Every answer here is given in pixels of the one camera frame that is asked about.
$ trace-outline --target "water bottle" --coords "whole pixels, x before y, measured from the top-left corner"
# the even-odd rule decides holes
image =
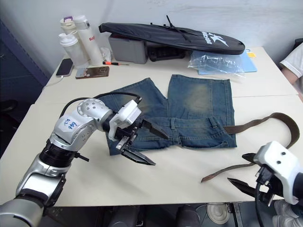
[[[68,17],[64,17],[60,20],[61,28],[64,31],[64,33],[67,35],[73,31],[77,30],[75,23],[73,22],[72,19],[73,19],[72,16],[68,16]],[[86,53],[85,47],[79,37],[78,32],[74,33],[73,35],[78,39],[78,42],[80,43],[81,49],[84,52],[85,57],[89,60],[89,55]]]
[[[84,15],[73,18],[78,29],[78,34],[90,58],[90,63],[95,66],[102,65],[103,57],[95,40],[95,36],[91,30],[88,20]]]
[[[78,39],[74,36],[74,33],[76,32],[77,31],[72,31],[68,35],[65,33],[61,33],[59,35],[60,44],[68,53],[69,57],[75,65],[75,68],[86,68],[89,66],[89,63],[84,52],[81,49]]]

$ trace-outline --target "wall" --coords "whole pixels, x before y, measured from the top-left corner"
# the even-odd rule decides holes
[[[168,24],[229,35],[264,46],[277,63],[303,37],[302,0],[0,0],[1,20],[49,76],[65,54],[59,20],[85,14],[100,46],[103,22]]]

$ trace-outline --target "faded stain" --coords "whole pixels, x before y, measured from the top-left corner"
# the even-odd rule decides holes
[[[197,114],[211,114],[211,91],[206,84],[196,84],[188,90],[183,106],[189,111]]]

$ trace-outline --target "table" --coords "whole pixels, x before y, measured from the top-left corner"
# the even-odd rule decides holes
[[[257,56],[252,60],[258,71],[246,73],[245,79],[232,79],[233,97],[298,94],[262,47],[250,49]],[[187,68],[188,60],[148,61],[144,65],[133,63],[130,63],[129,66],[113,65],[110,66],[109,77],[106,78],[75,79],[76,70],[73,70],[71,76],[64,78],[58,84],[46,87],[37,99],[36,104],[67,103],[78,97],[93,97],[100,93],[138,82],[147,77],[151,77],[164,96],[167,96],[168,84],[172,74],[181,74],[194,78],[218,78],[217,75],[198,75],[195,69]],[[48,85],[58,80],[60,78],[57,78],[54,73]]]
[[[303,129],[303,104],[298,96],[234,97],[233,106],[236,124],[263,118],[272,112],[283,112]],[[15,196],[19,180],[45,146],[63,107],[60,103],[39,103],[30,107],[0,160],[0,204]],[[109,156],[105,134],[96,131],[80,151],[90,158],[90,162],[73,160],[56,206],[251,201],[253,198],[241,193],[227,177],[255,186],[258,166],[232,170],[206,183],[200,183],[201,178],[230,165],[247,163],[241,158],[242,154],[257,152],[260,146],[272,140],[283,145],[290,140],[288,128],[275,119],[237,135],[237,148],[173,146],[145,151],[144,154],[157,163],[156,166],[145,166],[121,155]],[[301,137],[290,148],[301,161],[302,147]]]

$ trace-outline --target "jeans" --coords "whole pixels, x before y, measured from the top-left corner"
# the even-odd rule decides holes
[[[160,126],[169,139],[157,137],[148,129],[140,129],[131,148],[137,151],[160,149],[172,145],[191,148],[234,148],[235,135],[223,126],[234,125],[232,91],[229,80],[197,79],[172,75],[168,98],[156,88],[150,78],[115,91],[131,92],[143,99],[138,107],[140,119]],[[131,96],[109,95],[100,98],[106,106],[118,111]],[[118,141],[107,139],[110,155],[120,154]]]

